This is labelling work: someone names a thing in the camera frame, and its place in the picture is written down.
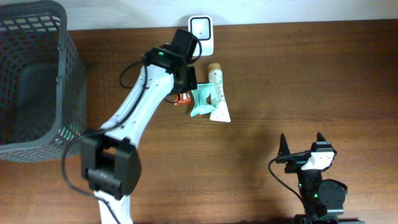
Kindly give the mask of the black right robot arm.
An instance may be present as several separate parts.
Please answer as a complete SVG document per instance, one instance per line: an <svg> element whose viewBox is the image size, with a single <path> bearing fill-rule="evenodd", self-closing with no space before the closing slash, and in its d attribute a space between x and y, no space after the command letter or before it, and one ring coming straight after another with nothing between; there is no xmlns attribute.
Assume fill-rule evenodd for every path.
<svg viewBox="0 0 398 224"><path fill-rule="evenodd" d="M303 205L304 214L294 216L294 223L362 223L358 219L340 219L344 213L343 204L348 186L338 180L324 179L322 173L332 166L337 151L321 133L307 151L291 153L284 134L276 158L271 160L268 170L284 187L294 193ZM285 164L286 174L297 174L296 192L272 171L271 164Z"/></svg>

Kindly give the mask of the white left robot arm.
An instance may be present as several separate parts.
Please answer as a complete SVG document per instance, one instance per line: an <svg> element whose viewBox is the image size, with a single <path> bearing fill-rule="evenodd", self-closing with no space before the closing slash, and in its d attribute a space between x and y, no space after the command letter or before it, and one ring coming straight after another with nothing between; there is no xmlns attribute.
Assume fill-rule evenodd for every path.
<svg viewBox="0 0 398 224"><path fill-rule="evenodd" d="M192 64L199 46L193 33L179 29L170 44L146 52L137 82L122 105L98 131L82 139L81 175L99 202L102 223L132 223L130 196L142 172L140 138L166 96L196 89Z"/></svg>

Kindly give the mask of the white cream tube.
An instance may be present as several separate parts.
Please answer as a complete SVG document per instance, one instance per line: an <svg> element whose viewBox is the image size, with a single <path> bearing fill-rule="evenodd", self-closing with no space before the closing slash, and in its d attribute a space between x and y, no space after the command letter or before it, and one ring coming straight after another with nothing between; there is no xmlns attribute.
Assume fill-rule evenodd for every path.
<svg viewBox="0 0 398 224"><path fill-rule="evenodd" d="M208 79L214 85L210 94L210 101L215 109L211 112L210 119L212 121L229 123L231 118L223 89L223 72L219 63L209 64Z"/></svg>

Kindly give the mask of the orange chocolate bar wrapper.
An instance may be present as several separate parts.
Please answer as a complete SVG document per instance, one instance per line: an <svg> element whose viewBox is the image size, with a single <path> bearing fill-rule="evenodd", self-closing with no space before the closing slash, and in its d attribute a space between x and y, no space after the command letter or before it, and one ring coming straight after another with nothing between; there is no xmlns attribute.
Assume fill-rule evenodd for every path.
<svg viewBox="0 0 398 224"><path fill-rule="evenodd" d="M191 98L189 92L179 93L174 99L175 106L189 105L191 102L192 102L192 98Z"/></svg>

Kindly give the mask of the teal snack packet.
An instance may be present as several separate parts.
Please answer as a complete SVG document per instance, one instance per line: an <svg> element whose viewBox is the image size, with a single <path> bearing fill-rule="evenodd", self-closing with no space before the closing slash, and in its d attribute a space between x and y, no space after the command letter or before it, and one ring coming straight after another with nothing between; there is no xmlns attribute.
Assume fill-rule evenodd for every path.
<svg viewBox="0 0 398 224"><path fill-rule="evenodd" d="M213 89L214 84L202 83L198 84L197 88L191 91L194 99L194 106L190 113L191 117L198 114L208 114L215 110L215 107L207 102Z"/></svg>

